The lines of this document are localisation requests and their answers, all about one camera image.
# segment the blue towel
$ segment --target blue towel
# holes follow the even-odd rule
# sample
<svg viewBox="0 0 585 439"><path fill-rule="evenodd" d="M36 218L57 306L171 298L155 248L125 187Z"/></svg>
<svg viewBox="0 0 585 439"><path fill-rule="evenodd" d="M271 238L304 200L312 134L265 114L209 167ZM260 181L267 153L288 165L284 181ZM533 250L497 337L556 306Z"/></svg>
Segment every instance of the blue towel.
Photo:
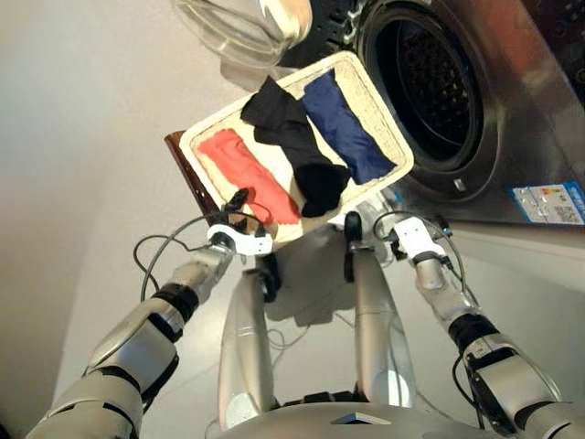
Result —
<svg viewBox="0 0 585 439"><path fill-rule="evenodd" d="M344 159L358 185L380 178L396 166L366 133L335 82L335 71L310 82L302 102L325 141Z"/></svg>

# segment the woven tray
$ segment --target woven tray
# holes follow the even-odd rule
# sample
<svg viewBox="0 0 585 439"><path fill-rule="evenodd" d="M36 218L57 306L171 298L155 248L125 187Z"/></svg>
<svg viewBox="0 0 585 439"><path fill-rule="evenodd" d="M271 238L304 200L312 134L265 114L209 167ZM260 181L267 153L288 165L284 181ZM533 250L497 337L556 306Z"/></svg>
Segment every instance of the woven tray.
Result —
<svg viewBox="0 0 585 439"><path fill-rule="evenodd" d="M338 209L328 212L323 217L301 218L298 224L277 225L277 227L270 228L276 249L325 224L340 213L353 209L372 194L406 176L414 164L412 152L396 122L390 115L386 104L376 91L361 62L352 52L336 53L279 80L278 83L292 96L299 99L304 95L304 86L306 84L330 69L335 69L335 79L346 97L349 107L360 120L364 129L376 139L382 152L397 166L386 176L372 180L365 185L359 186L353 179L350 179L346 190L342 194ZM219 172L216 165L206 155L197 151L197 147L219 130L234 129L258 161L266 166L274 174L281 186L291 194L292 199L297 203L300 210L304 205L304 198L294 182L293 169L281 148L275 145L256 143L254 141L253 126L244 123L239 118L241 109L249 98L250 96L234 102L229 107L208 117L205 121L192 126L181 138L181 151L200 177L210 196L218 206L222 206L233 196L238 188L231 185ZM345 165L345 162L326 143L318 130L314 126L313 128L321 152L329 157L332 162Z"/></svg>

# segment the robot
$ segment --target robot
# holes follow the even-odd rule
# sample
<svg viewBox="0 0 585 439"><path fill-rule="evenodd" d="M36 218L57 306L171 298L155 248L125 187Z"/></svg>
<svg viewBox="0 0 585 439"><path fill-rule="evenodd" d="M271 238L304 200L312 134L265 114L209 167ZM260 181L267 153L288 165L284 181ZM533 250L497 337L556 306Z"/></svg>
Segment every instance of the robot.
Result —
<svg viewBox="0 0 585 439"><path fill-rule="evenodd" d="M266 230L249 235L223 222L208 230L208 247L178 267L165 285L101 341L82 377L27 437L139 436L144 404L153 400L177 367L175 342L208 300L233 256L271 253L272 239ZM390 349L392 343L405 343L405 339L391 338L398 318L396 307L374 246L362 239L356 212L346 217L345 236L346 279L356 287L355 391L309 395L285 404L276 401L264 304L274 299L278 279L265 268L248 270L233 293L222 338L221 437L585 437L585 414L562 402L556 384L495 328L464 281L450 270L445 250L418 217L394 225L389 234L392 249L414 268L416 286L458 348L473 403L493 431L409 408L416 390L408 373L399 373ZM409 368L400 366L400 370ZM396 404L397 394L402 407Z"/></svg>

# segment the washing machine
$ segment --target washing machine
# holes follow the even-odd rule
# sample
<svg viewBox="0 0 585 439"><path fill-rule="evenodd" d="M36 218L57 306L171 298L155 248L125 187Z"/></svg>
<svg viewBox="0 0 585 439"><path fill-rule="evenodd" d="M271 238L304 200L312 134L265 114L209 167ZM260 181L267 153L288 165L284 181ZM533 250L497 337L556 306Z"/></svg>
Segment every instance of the washing machine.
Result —
<svg viewBox="0 0 585 439"><path fill-rule="evenodd" d="M585 0L311 6L280 63L360 57L415 156L393 200L448 220L585 225Z"/></svg>

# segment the folded cloth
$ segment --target folded cloth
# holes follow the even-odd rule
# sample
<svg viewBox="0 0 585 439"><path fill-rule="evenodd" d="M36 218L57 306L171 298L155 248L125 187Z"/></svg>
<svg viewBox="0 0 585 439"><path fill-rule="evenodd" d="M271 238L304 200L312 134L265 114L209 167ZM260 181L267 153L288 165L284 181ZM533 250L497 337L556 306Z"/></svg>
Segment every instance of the folded cloth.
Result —
<svg viewBox="0 0 585 439"><path fill-rule="evenodd" d="M262 223L299 222L299 209L294 201L235 131L218 131L203 141L197 150L216 164L229 183L249 190L247 203Z"/></svg>
<svg viewBox="0 0 585 439"><path fill-rule="evenodd" d="M311 81L302 102L325 141L344 159L358 185L385 176L396 166L382 154L347 105L335 71Z"/></svg>
<svg viewBox="0 0 585 439"><path fill-rule="evenodd" d="M241 119L256 127L257 142L282 148L306 199L304 217L320 217L339 205L349 170L321 154L303 105L290 93L267 78L244 106Z"/></svg>

